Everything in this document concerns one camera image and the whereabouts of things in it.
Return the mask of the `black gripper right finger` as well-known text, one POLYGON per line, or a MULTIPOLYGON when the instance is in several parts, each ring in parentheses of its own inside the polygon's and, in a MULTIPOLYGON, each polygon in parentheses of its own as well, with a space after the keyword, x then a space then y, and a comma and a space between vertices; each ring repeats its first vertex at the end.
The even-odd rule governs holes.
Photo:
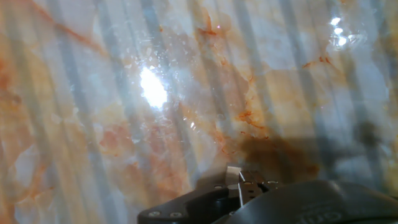
POLYGON ((244 170, 239 172, 239 200, 244 206, 252 199, 270 190, 279 188, 279 181, 266 179, 256 170, 244 170))

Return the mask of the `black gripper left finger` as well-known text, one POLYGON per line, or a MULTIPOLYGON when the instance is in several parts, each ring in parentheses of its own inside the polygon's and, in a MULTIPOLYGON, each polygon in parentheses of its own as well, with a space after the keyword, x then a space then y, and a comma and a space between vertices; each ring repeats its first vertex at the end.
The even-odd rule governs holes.
POLYGON ((142 211, 138 224, 221 223, 240 208, 237 185, 210 184, 142 211))

